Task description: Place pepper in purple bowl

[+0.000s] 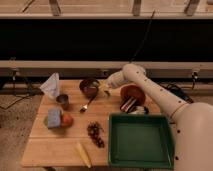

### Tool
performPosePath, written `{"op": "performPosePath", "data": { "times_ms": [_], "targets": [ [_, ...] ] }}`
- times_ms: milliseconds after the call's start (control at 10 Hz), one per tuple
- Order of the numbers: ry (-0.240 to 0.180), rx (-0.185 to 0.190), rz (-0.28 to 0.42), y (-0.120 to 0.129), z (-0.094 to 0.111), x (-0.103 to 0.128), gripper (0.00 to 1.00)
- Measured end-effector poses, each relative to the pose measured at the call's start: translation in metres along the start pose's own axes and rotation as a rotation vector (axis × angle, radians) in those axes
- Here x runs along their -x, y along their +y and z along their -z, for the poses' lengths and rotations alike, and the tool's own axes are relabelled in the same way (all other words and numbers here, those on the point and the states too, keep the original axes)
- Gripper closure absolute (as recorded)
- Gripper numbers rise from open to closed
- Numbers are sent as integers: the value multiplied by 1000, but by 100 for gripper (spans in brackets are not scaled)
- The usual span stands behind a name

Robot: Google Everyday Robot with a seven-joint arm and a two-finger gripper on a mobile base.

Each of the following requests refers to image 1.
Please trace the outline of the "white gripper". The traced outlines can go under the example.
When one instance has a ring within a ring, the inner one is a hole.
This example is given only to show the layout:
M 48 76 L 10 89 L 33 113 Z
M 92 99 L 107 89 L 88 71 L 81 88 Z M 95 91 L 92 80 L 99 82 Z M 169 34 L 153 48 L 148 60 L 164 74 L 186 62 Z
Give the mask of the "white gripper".
M 127 83 L 127 80 L 125 79 L 123 72 L 118 71 L 113 74 L 111 74 L 107 80 L 106 83 L 109 88 L 116 89 L 121 87 L 122 85 Z

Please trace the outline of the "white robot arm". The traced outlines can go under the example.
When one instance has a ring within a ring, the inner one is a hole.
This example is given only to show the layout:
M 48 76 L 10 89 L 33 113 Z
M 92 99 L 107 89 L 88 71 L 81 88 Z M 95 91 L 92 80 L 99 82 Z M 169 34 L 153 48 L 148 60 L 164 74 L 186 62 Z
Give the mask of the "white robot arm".
M 176 123 L 174 171 L 213 171 L 213 105 L 186 102 L 153 82 L 142 66 L 133 63 L 107 78 L 112 89 L 131 82 Z

